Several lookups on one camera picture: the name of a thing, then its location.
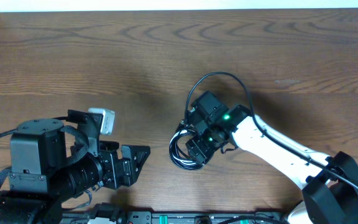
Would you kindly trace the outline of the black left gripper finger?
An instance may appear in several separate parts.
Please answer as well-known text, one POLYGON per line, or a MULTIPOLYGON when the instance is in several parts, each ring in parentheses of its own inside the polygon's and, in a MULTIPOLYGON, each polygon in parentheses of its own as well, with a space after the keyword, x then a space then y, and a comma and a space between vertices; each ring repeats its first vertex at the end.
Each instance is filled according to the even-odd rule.
POLYGON ((114 152, 119 149, 119 143, 114 141, 100 141, 100 151, 114 152))
POLYGON ((129 179, 138 179, 143 165, 150 156, 150 147, 122 145, 121 152, 125 176, 129 179))

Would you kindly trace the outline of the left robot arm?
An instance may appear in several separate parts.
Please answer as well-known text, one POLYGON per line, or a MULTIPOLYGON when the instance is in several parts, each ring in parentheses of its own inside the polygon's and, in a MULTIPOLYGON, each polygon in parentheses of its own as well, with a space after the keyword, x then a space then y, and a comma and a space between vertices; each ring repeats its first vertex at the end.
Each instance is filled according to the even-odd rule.
POLYGON ((0 223, 60 223, 63 202, 134 184, 150 147, 100 141, 100 129, 99 118, 76 128, 59 119, 20 124, 10 140, 11 168, 0 173, 0 223))

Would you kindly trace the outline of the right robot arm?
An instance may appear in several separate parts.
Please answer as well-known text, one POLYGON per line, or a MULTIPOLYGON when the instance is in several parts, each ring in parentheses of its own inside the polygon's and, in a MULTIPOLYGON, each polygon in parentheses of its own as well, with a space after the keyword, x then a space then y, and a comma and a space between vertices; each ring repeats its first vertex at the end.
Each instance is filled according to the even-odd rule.
POLYGON ((195 130, 186 143, 192 160, 205 165, 230 143, 260 157, 301 190, 303 200, 286 215, 287 223, 358 223, 358 165, 350 155, 314 151, 274 130, 251 109, 228 108, 209 91, 191 107, 185 122, 195 130))

